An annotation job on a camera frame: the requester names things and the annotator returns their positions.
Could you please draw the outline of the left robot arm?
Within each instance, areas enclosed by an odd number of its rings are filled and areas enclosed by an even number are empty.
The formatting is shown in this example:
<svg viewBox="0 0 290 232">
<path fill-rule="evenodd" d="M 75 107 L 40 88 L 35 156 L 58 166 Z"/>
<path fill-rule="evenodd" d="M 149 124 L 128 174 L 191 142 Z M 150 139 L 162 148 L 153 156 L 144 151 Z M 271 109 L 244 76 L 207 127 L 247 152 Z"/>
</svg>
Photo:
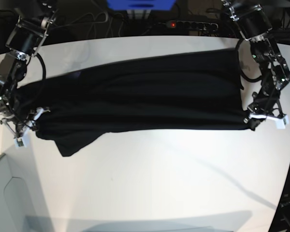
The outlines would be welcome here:
<svg viewBox="0 0 290 232">
<path fill-rule="evenodd" d="M 290 70 L 273 36 L 272 25 L 259 3 L 253 1 L 224 0 L 223 9 L 236 24 L 242 35 L 236 48 L 243 41 L 250 43 L 254 61 L 259 65 L 260 77 L 251 79 L 241 76 L 250 83 L 261 82 L 259 92 L 253 92 L 253 102 L 247 107 L 244 122 L 254 130 L 261 122 L 272 120 L 277 129 L 285 129 L 288 115 L 283 113 L 280 93 L 290 82 Z"/>
</svg>

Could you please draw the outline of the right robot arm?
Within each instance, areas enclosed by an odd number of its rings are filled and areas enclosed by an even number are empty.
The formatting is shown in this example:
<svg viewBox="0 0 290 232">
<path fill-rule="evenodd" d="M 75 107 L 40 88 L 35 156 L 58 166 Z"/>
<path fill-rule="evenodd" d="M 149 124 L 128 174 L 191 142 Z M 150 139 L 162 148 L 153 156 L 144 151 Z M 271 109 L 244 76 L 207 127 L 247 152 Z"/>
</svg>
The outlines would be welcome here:
<svg viewBox="0 0 290 232">
<path fill-rule="evenodd" d="M 42 83 L 46 80 L 45 63 L 38 53 L 49 28 L 56 19 L 57 1 L 55 0 L 0 0 L 0 10 L 14 10 L 18 21 L 11 32 L 6 46 L 9 52 L 0 63 L 0 123 L 11 129 L 15 139 L 20 139 L 28 131 L 37 129 L 36 120 L 45 111 L 43 108 L 29 110 L 25 116 L 19 111 L 35 101 L 34 98 L 20 101 L 16 95 L 17 85 L 24 79 L 31 58 L 36 57 L 42 66 Z"/>
</svg>

